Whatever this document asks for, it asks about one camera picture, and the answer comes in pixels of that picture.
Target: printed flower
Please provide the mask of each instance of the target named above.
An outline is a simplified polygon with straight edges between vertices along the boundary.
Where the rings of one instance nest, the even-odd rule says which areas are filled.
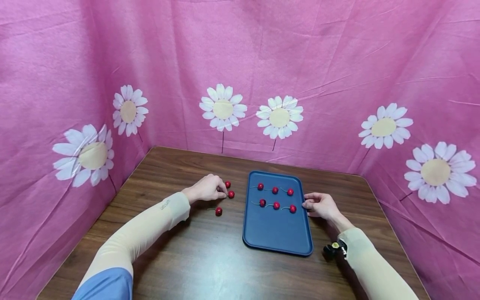
[[[95,127],[85,125],[82,132],[69,129],[64,133],[68,143],[53,145],[53,151],[64,157],[53,163],[59,172],[58,180],[73,178],[73,186],[79,187],[89,178],[92,186],[108,177],[108,170],[113,168],[112,131],[103,125],[99,133]]]
[[[407,112],[406,108],[397,108],[396,103],[390,104],[386,109],[380,106],[377,115],[371,115],[361,124],[364,131],[359,133],[363,137],[361,145],[381,149],[383,145],[388,149],[393,147],[393,141],[403,144],[410,138],[410,132],[405,128],[413,124],[412,119],[402,118]]]
[[[239,104],[242,101],[243,96],[233,95],[233,88],[223,84],[217,84],[216,90],[209,87],[207,89],[209,97],[202,97],[200,102],[200,108],[205,111],[202,115],[204,119],[211,120],[210,127],[215,128],[218,131],[226,129],[232,131],[232,125],[238,126],[239,119],[245,117],[245,111],[247,106]]]
[[[408,188],[418,190],[419,198],[431,203],[438,199],[448,204],[448,191],[458,197],[467,197],[466,187],[477,184],[477,179],[467,174],[475,168],[475,162],[465,150],[455,152],[456,146],[447,146],[445,142],[439,142],[435,151],[428,144],[413,149],[415,160],[407,160],[407,167],[413,171],[405,173],[405,179],[410,181]]]
[[[303,120],[301,113],[303,107],[297,106],[298,100],[285,96],[282,98],[276,96],[275,99],[268,99],[268,106],[261,105],[257,111],[257,117],[261,120],[257,123],[258,127],[265,127],[264,135],[270,135],[271,139],[284,139],[292,135],[293,131],[299,128],[295,122]]]
[[[115,110],[113,112],[113,127],[119,128],[119,135],[124,131],[127,136],[130,134],[137,134],[137,127],[142,125],[145,120],[145,114],[148,113],[148,109],[142,107],[148,102],[147,98],[142,97],[142,91],[136,89],[133,91],[131,85],[124,85],[120,88],[121,95],[115,93],[115,99],[113,99],[113,106]]]

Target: right hand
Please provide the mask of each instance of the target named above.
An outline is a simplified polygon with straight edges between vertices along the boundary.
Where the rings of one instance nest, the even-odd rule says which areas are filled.
[[[332,221],[340,215],[340,211],[333,201],[332,196],[319,192],[305,194],[305,202],[302,206],[310,211],[307,213],[311,217],[321,217],[327,221]]]

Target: blue shirt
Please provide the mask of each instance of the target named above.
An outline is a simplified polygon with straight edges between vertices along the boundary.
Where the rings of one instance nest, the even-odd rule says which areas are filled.
[[[110,268],[93,275],[72,300],[132,300],[133,278],[124,268]]]

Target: blue tray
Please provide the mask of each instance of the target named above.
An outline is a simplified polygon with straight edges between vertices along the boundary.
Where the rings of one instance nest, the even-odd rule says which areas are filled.
[[[262,191],[257,189],[260,182],[264,184]],[[272,193],[274,186],[279,188],[278,194]],[[294,191],[292,196],[286,192],[290,188]],[[280,209],[255,205],[259,204],[260,199],[265,199],[267,205],[279,202]],[[313,242],[307,211],[301,206],[303,201],[303,190],[298,178],[261,171],[250,172],[243,219],[243,242],[253,248],[309,256],[313,252]],[[291,204],[297,207],[296,213],[281,209],[290,207]]]

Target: pink curtain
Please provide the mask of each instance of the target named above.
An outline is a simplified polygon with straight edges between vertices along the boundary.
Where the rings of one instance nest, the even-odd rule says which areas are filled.
[[[154,145],[359,174],[433,299],[480,296],[480,2],[0,3],[0,298]]]

